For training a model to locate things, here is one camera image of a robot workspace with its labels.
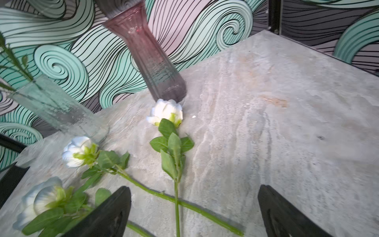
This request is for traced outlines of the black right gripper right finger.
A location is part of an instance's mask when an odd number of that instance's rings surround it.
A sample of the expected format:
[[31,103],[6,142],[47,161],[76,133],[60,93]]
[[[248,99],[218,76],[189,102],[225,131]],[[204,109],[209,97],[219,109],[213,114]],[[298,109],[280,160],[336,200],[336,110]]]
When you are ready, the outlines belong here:
[[261,185],[258,201],[269,237],[331,237],[270,185]]

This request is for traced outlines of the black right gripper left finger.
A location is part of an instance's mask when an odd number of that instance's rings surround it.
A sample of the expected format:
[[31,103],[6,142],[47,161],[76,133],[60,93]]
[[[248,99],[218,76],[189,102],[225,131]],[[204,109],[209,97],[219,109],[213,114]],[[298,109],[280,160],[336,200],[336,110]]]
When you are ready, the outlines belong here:
[[114,193],[99,188],[95,194],[96,208],[64,237],[122,237],[131,209],[131,191],[121,186]]

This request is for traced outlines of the white rose flower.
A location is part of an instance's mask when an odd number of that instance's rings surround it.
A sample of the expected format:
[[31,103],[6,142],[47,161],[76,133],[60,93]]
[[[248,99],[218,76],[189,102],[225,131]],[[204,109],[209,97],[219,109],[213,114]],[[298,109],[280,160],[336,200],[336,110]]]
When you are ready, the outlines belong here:
[[[36,185],[22,198],[23,211],[18,214],[13,229],[25,236],[37,233],[40,237],[64,237],[96,208],[95,200],[89,203],[85,190],[85,186],[78,190],[73,186],[64,189],[58,177]],[[129,220],[126,228],[141,237],[150,236]]]
[[150,141],[151,147],[160,153],[161,166],[174,182],[176,234],[181,235],[179,214],[179,184],[185,169],[185,152],[193,148],[190,138],[180,138],[177,128],[183,121],[183,108],[175,100],[158,99],[147,121],[158,127],[161,133]]
[[143,191],[174,203],[177,236],[181,235],[180,207],[192,210],[238,236],[242,237],[244,235],[242,230],[228,224],[226,221],[221,220],[215,215],[202,210],[193,204],[189,204],[179,199],[179,184],[186,163],[185,153],[194,147],[194,142],[191,138],[179,138],[179,136],[172,133],[169,137],[160,136],[154,138],[150,141],[150,145],[155,151],[160,153],[162,169],[173,180],[173,197],[168,196],[163,192],[149,189],[127,174],[126,169],[130,159],[129,153],[120,156],[115,151],[100,150],[96,144],[92,143],[90,139],[86,137],[77,137],[73,139],[62,157],[69,167],[88,166],[88,170],[82,174],[83,179],[92,178],[97,174],[102,175],[104,173],[119,175]]

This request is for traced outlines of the orange marigold flower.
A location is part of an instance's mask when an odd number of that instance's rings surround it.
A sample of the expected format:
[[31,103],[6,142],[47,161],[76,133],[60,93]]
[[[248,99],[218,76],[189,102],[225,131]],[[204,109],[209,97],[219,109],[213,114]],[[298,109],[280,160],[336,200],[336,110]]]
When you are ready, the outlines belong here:
[[1,65],[1,69],[7,69],[7,70],[13,70],[14,72],[19,73],[21,76],[23,76],[27,81],[29,81],[32,84],[35,84],[40,92],[43,92],[43,89],[41,86],[39,86],[30,73],[28,67],[28,56],[24,55],[21,58],[21,61],[15,56],[12,48],[9,44],[6,44],[5,37],[1,33],[1,55],[10,62],[13,67],[10,66],[4,66]]

